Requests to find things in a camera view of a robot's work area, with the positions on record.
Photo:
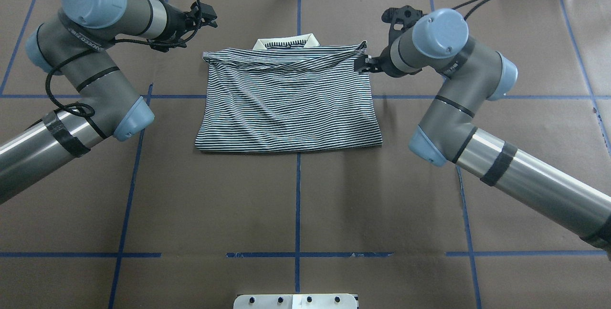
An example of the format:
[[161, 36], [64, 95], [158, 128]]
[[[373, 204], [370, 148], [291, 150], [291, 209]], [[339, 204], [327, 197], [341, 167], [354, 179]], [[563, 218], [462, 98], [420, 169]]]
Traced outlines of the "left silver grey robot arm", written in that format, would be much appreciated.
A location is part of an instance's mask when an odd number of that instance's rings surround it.
[[46, 72], [55, 108], [1, 147], [1, 202], [45, 178], [101, 141], [130, 139], [154, 120], [107, 50], [118, 43], [159, 52], [185, 48], [217, 14], [195, 0], [187, 11], [165, 0], [61, 0], [57, 14], [26, 42]]

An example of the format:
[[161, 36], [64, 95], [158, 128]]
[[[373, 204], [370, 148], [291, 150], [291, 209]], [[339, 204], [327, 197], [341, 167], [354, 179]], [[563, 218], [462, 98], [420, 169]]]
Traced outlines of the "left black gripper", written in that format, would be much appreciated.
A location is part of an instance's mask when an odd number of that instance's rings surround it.
[[217, 17], [214, 8], [205, 3], [193, 3], [190, 11], [180, 11], [168, 3], [155, 3], [148, 27], [150, 48], [164, 53], [171, 49], [168, 44], [174, 44], [173, 48], [186, 48], [183, 35], [206, 26], [217, 28]]

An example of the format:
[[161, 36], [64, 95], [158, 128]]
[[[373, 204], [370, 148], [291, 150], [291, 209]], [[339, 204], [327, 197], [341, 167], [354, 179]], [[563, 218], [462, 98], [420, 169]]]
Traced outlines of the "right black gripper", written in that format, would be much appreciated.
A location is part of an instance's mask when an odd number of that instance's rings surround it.
[[364, 61], [354, 61], [354, 71], [359, 73], [382, 73], [399, 78], [418, 74], [421, 69], [408, 65], [400, 56], [399, 42], [401, 37], [425, 14], [412, 6], [389, 7], [382, 13], [383, 22], [389, 26], [389, 43], [380, 56], [366, 55]]

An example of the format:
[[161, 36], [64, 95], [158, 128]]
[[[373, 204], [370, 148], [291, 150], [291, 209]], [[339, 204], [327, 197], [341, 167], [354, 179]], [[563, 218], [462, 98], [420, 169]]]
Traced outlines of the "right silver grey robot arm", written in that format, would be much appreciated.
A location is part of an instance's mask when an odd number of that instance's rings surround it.
[[529, 154], [478, 124], [487, 102], [506, 99], [517, 66], [470, 35], [453, 9], [428, 14], [391, 7], [388, 46], [360, 56], [354, 70], [393, 78], [432, 69], [444, 78], [410, 139], [410, 150], [435, 166], [448, 162], [562, 226], [590, 246], [610, 252], [610, 196]]

